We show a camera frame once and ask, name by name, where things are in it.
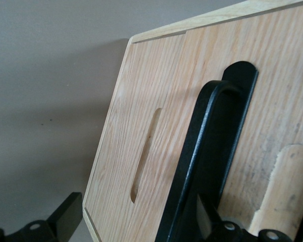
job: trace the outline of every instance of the metal bolt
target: metal bolt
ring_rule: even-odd
[[[224,224],[224,227],[228,230],[235,230],[235,226],[232,223],[226,223]]]
[[[35,224],[30,226],[30,230],[35,230],[35,229],[38,229],[39,227],[40,227],[40,224],[35,223]]]
[[[269,239],[273,239],[273,240],[278,240],[279,239],[279,236],[275,232],[272,232],[272,231],[267,232],[267,237]]]

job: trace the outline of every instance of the wall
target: wall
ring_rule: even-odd
[[[84,193],[128,38],[238,2],[0,1],[0,227]]]

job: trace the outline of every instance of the wooden board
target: wooden board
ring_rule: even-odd
[[[129,47],[84,204],[101,241],[125,241],[132,212],[141,203],[139,194],[133,202],[133,182],[144,171],[137,173],[150,149],[144,148],[150,146],[148,130],[157,127],[154,114],[162,113],[182,40],[176,36]]]
[[[294,5],[301,4],[303,4],[303,0],[247,0],[209,13],[136,34],[132,37],[132,43],[182,34],[187,30],[273,12],[282,8],[289,8]]]
[[[249,228],[278,154],[303,146],[303,6],[127,52],[84,201],[90,231],[102,242],[154,241],[198,93],[237,61],[260,74],[219,213]]]

